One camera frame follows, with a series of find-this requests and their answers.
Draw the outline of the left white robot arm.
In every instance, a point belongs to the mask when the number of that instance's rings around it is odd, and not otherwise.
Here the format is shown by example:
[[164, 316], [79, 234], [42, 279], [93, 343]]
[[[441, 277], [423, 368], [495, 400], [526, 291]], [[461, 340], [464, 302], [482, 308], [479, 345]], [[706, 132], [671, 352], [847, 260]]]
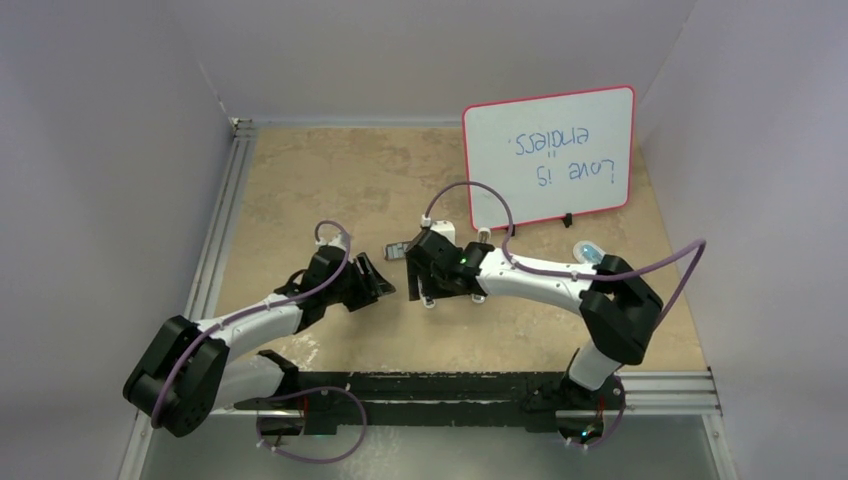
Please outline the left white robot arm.
[[225, 373], [240, 356], [306, 330], [333, 305], [354, 312], [395, 291], [366, 254], [351, 256], [343, 247], [321, 246], [306, 268], [251, 306], [212, 319], [167, 319], [122, 395], [149, 416], [153, 427], [184, 437], [233, 391]]

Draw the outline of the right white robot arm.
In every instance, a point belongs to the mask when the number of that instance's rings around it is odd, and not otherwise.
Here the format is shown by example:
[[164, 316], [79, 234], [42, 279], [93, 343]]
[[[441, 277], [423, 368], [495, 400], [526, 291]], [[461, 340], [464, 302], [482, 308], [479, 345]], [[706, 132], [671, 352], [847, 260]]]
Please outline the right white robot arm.
[[579, 316], [590, 340], [575, 354], [561, 381], [564, 399], [584, 407], [623, 365], [639, 365], [659, 323], [659, 295], [622, 258], [598, 264], [564, 264], [512, 256], [485, 242], [459, 247], [425, 228], [405, 251], [415, 277], [413, 299], [432, 304], [455, 296], [507, 296], [555, 306]]

